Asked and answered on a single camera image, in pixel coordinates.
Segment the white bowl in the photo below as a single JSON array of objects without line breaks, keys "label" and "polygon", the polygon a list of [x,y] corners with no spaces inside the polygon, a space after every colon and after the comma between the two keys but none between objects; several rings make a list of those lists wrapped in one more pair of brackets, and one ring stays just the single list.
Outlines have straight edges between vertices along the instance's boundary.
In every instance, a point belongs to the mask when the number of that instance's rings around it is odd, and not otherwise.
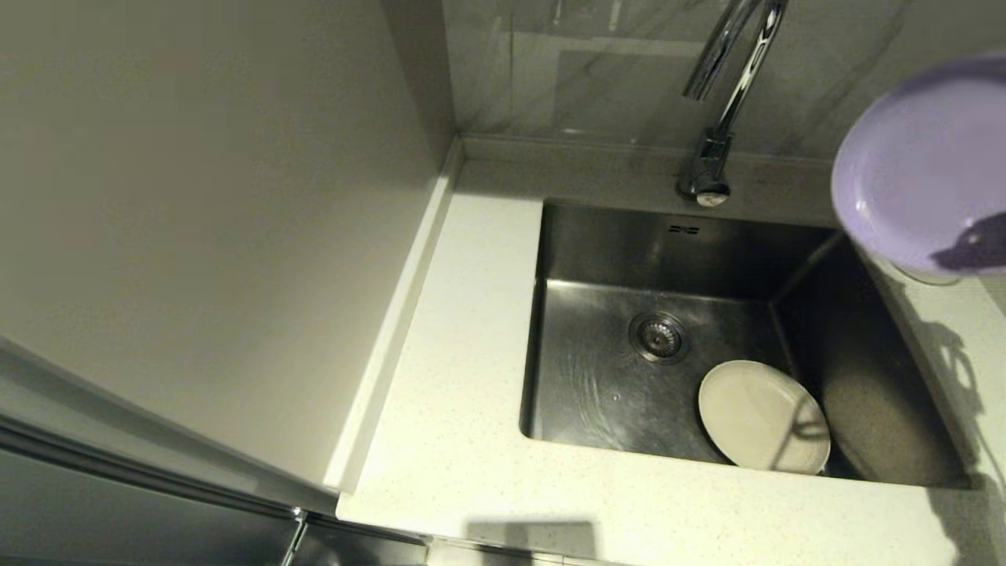
[{"label": "white bowl", "polygon": [[912,281],[919,282],[920,285],[935,286],[935,287],[949,287],[954,286],[962,281],[962,277],[959,276],[946,276],[940,274],[930,274],[921,272],[919,270],[912,270],[901,265],[894,264],[892,267],[902,276],[908,278]]}]

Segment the under-counter cabinet front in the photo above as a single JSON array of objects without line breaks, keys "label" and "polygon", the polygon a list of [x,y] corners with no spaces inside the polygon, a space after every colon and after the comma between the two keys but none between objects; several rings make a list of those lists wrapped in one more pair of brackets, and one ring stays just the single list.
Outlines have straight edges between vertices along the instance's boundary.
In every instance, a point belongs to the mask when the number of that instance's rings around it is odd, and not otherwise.
[{"label": "under-counter cabinet front", "polygon": [[285,566],[425,566],[421,538],[311,513]]}]

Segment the stainless steel sink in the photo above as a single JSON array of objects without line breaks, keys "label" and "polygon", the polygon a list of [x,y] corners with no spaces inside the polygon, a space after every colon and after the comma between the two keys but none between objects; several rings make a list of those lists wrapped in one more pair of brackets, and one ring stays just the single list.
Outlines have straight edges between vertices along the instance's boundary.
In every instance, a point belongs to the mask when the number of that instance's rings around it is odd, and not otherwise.
[{"label": "stainless steel sink", "polygon": [[[686,327],[682,362],[626,335],[640,313]],[[891,294],[834,228],[548,203],[538,245],[521,432],[727,465],[697,394],[733,359],[794,377],[825,412],[826,476],[975,485],[963,433]]]}]

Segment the beige tall cabinet panel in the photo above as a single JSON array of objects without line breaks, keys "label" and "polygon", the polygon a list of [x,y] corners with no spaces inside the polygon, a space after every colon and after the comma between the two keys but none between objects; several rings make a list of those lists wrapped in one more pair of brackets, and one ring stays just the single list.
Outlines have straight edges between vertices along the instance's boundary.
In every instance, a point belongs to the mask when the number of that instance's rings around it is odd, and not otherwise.
[{"label": "beige tall cabinet panel", "polygon": [[442,0],[0,0],[0,340],[352,491],[454,139]]}]

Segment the grey glossy cabinet door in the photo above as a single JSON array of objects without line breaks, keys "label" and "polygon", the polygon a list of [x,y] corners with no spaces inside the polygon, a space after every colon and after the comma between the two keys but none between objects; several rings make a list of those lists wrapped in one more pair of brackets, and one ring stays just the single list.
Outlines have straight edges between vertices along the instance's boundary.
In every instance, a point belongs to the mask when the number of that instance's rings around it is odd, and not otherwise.
[{"label": "grey glossy cabinet door", "polygon": [[0,338],[0,561],[280,564],[337,501]]}]

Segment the round metal drain strainer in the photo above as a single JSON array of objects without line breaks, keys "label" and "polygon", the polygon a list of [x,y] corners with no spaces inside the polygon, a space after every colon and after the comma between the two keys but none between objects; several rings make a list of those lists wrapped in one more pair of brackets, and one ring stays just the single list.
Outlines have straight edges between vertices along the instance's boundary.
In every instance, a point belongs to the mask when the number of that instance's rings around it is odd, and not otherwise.
[{"label": "round metal drain strainer", "polygon": [[632,350],[650,363],[674,365],[682,362],[689,354],[688,331],[671,313],[640,313],[629,323],[626,335]]}]

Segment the chrome gooseneck faucet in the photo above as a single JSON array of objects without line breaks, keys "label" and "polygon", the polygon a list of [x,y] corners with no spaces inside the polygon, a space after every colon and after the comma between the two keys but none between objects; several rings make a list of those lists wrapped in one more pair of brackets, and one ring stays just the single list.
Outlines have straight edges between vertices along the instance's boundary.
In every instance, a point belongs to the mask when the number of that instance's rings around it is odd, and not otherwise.
[{"label": "chrome gooseneck faucet", "polygon": [[744,65],[734,80],[732,93],[727,97],[725,107],[715,123],[704,130],[695,151],[679,173],[676,190],[686,200],[698,204],[695,197],[695,182],[701,172],[702,151],[709,144],[719,143],[729,144],[729,154],[732,151],[734,124],[739,119],[743,103],[750,95],[754,79],[758,78],[770,47],[780,31],[789,3],[790,0],[729,0],[708,36],[707,44],[684,86],[683,96],[686,99],[702,101],[710,93],[715,80],[726,67],[747,22],[754,18],[757,23],[750,53],[745,57]]}]

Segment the purple plate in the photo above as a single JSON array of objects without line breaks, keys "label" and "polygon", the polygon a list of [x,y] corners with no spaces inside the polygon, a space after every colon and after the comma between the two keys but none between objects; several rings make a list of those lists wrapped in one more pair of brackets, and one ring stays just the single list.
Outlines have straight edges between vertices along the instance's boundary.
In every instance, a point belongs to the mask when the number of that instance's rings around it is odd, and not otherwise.
[{"label": "purple plate", "polygon": [[895,266],[1006,275],[1006,50],[944,62],[870,104],[830,189],[845,232]]}]

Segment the beige plate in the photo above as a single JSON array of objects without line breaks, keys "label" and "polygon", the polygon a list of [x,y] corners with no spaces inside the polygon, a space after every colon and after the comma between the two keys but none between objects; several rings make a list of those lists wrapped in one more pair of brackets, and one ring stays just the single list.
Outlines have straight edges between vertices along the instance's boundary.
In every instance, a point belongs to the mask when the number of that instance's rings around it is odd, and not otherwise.
[{"label": "beige plate", "polygon": [[766,363],[733,359],[709,369],[697,407],[712,444],[744,469],[816,476],[831,456],[831,429],[819,402]]}]

